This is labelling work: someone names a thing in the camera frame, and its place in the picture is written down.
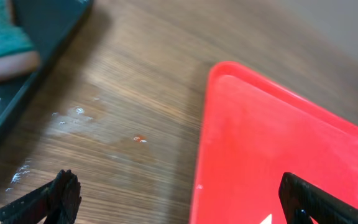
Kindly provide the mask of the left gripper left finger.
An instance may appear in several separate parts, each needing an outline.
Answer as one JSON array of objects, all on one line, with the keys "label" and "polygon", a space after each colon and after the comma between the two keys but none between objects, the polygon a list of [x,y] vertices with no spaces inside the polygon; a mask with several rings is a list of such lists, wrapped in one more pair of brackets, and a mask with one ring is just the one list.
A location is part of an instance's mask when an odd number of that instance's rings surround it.
[{"label": "left gripper left finger", "polygon": [[70,170],[0,208],[0,223],[68,223],[76,220],[81,203],[81,184]]}]

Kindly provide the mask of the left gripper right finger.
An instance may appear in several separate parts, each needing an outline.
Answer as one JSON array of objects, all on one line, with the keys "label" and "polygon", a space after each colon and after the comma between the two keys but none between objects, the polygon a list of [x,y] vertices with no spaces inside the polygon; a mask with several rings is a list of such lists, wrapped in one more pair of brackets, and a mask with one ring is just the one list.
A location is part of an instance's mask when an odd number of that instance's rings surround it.
[{"label": "left gripper right finger", "polygon": [[358,224],[358,209],[295,174],[283,174],[278,190],[288,224]]}]

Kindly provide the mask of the orange green sponge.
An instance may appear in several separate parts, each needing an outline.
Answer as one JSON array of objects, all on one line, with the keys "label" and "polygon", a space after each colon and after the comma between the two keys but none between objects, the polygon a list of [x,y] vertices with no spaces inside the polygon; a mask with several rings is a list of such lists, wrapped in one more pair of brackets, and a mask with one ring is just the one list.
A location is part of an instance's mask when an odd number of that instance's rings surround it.
[{"label": "orange green sponge", "polygon": [[40,54],[17,25],[13,2],[0,0],[0,82],[31,73],[40,63]]}]

